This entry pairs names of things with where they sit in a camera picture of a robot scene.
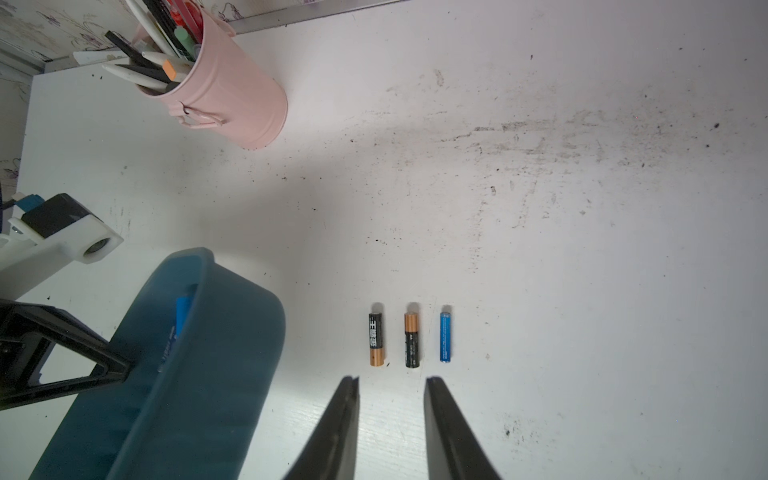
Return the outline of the teal plastic storage box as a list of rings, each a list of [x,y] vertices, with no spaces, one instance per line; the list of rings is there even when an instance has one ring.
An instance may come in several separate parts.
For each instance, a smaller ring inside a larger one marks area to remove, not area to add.
[[[112,336],[132,369],[78,394],[35,479],[235,479],[277,369],[276,295],[193,248],[169,255]]]

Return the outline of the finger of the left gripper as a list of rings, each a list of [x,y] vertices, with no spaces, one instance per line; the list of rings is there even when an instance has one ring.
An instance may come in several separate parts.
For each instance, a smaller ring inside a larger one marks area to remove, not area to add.
[[[40,381],[54,347],[61,346],[94,363],[87,376]],[[1,301],[1,408],[8,410],[125,381],[131,361],[63,309]]]

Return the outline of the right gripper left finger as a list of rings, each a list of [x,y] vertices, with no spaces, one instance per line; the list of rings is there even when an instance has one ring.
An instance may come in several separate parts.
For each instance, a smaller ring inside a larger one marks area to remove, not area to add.
[[[359,407],[359,378],[343,377],[285,479],[353,479]]]

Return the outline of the black copper AA battery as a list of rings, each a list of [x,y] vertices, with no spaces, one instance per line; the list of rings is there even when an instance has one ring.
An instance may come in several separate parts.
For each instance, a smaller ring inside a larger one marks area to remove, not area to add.
[[[373,312],[368,316],[369,331],[369,360],[373,367],[380,367],[384,364],[384,336],[383,336],[383,314]]]

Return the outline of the blue AAA battery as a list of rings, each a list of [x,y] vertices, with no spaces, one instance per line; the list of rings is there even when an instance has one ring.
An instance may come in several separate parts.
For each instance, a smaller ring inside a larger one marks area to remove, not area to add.
[[[448,310],[440,313],[440,353],[442,363],[449,363],[452,358],[452,315]]]

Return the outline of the pink pen holder cup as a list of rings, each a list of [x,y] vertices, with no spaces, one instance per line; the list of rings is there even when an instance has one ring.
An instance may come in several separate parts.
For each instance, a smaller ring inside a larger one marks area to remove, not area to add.
[[[208,12],[203,43],[187,77],[173,90],[138,90],[167,108],[182,126],[211,130],[247,150],[272,143],[288,114],[284,89],[233,40],[234,30]]]

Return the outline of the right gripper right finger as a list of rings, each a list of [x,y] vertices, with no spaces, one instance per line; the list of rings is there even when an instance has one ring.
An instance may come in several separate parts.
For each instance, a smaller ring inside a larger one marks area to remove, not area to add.
[[[426,380],[424,413],[430,479],[500,479],[440,377]]]

